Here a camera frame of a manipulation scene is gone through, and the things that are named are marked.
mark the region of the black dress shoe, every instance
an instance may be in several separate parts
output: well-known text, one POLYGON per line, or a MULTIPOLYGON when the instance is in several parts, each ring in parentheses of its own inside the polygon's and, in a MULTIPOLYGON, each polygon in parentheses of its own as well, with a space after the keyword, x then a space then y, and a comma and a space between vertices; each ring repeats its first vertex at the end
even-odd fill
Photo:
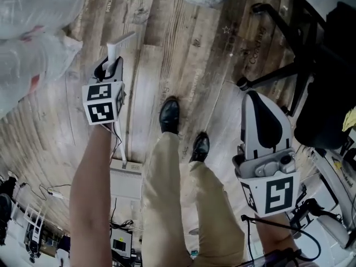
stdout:
POLYGON ((193 154, 189 162, 204 162, 210 150, 209 136, 206 132, 201 132, 194 141, 193 154))
POLYGON ((168 97, 160 112, 161 131, 178 134, 179 104, 176 97, 168 97))

